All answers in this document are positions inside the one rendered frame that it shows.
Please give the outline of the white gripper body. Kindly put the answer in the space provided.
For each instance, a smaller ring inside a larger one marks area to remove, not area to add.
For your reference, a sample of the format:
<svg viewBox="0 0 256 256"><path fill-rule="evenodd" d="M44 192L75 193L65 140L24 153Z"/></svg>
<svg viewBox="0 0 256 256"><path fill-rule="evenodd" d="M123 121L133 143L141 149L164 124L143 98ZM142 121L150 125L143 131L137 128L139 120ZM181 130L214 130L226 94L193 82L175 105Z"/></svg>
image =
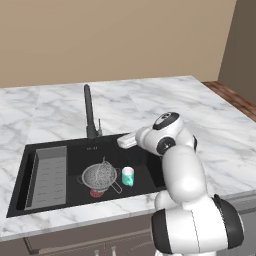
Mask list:
<svg viewBox="0 0 256 256"><path fill-rule="evenodd" d="M117 144L119 147L123 148L123 149L128 149L131 148L133 146L137 145L137 141L135 139L136 133L132 132L129 133L127 135L124 135L120 138L117 139Z"/></svg>

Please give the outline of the silver mesh strainer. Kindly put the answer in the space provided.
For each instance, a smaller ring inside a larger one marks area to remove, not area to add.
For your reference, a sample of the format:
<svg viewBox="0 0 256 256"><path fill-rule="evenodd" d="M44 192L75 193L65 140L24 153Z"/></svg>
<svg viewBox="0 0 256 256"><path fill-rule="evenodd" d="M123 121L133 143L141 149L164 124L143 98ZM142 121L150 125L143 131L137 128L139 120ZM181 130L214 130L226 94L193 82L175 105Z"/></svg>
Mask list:
<svg viewBox="0 0 256 256"><path fill-rule="evenodd" d="M96 177L101 189L112 187L118 194L122 193L121 186L116 182L117 170L106 159L98 167Z"/></svg>

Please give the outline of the black sink basin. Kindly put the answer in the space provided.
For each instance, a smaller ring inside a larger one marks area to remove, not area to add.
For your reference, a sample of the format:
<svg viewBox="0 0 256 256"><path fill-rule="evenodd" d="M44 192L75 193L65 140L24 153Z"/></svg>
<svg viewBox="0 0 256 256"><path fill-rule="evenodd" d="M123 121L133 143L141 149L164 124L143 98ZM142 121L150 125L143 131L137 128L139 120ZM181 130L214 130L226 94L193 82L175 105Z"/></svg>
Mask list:
<svg viewBox="0 0 256 256"><path fill-rule="evenodd" d="M64 205L45 207L34 210L26 210L25 204L31 179L32 167L37 149L67 147L67 194ZM124 167L134 169L134 185L129 187L122 184L122 178L117 178L117 183L122 188L118 194L110 187L99 198L90 195L90 189L80 184L77 177L83 171L106 159L121 172ZM122 149L117 145L115 135L98 137L95 139L74 139L25 146L14 191L10 201L7 215L9 217L22 216L55 209L63 209L73 206L92 204L101 201L121 199L142 194L159 192L165 188L161 160L159 157L134 146L130 149Z"/></svg>

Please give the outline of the silver metal colander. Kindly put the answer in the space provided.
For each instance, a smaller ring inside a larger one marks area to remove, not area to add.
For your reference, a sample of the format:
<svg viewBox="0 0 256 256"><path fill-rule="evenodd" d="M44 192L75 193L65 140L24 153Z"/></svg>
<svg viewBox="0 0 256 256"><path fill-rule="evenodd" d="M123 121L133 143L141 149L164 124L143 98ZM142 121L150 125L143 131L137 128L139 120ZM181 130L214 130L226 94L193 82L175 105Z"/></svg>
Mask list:
<svg viewBox="0 0 256 256"><path fill-rule="evenodd" d="M96 173L98 170L98 167L100 166L100 164L93 164L89 167L87 167L83 173L77 177L77 180L80 184L84 184L85 186L87 186L90 189L93 189L95 191L99 191L99 192L105 192L108 189L101 189L100 188L100 184L97 181L97 177L96 177Z"/></svg>

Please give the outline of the teal and white mug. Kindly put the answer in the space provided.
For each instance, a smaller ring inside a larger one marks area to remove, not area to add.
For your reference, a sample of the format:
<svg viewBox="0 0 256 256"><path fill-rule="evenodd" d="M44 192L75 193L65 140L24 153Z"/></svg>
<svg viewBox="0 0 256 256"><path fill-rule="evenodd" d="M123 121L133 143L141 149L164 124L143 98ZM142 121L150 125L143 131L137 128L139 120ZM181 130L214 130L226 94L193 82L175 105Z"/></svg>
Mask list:
<svg viewBox="0 0 256 256"><path fill-rule="evenodd" d="M132 167L122 169L122 183L126 186L134 185L134 169Z"/></svg>

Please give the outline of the black tap spout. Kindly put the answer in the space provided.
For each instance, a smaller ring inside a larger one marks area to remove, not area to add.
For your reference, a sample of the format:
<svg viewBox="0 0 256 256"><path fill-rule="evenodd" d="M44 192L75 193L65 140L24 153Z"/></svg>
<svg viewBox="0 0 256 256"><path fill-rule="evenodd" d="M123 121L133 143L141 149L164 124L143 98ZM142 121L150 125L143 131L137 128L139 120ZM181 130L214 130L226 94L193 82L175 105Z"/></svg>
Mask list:
<svg viewBox="0 0 256 256"><path fill-rule="evenodd" d="M98 136L98 131L96 130L93 116L93 106L91 99L91 91L90 86L88 84L84 85L84 99L85 99L85 110L86 110L86 118L87 118L87 138L94 139Z"/></svg>

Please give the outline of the grey drain rack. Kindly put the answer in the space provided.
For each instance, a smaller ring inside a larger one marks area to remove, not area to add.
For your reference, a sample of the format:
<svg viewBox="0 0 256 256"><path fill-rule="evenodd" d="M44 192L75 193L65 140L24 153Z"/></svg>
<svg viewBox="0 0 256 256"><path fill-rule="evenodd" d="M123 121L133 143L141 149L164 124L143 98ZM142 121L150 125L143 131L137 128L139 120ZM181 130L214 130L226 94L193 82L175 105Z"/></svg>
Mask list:
<svg viewBox="0 0 256 256"><path fill-rule="evenodd" d="M66 194L67 147L37 149L25 209L64 205Z"/></svg>

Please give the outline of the brown cupboard front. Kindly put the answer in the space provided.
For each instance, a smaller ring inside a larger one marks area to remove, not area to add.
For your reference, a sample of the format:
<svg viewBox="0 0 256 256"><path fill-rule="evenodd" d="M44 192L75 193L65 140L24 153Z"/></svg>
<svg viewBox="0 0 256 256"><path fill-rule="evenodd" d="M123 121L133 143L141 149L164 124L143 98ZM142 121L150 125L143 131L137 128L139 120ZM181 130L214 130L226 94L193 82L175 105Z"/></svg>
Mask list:
<svg viewBox="0 0 256 256"><path fill-rule="evenodd" d="M244 221L245 240L242 246L222 250L217 253L217 256L256 255L256 194L229 198L228 201L237 209ZM105 222L97 224L25 237L23 241L29 253L36 255L65 251L71 247L128 239L139 234L149 235L150 220L153 213L154 210L150 210L148 213L139 212L125 218L108 218Z"/></svg>

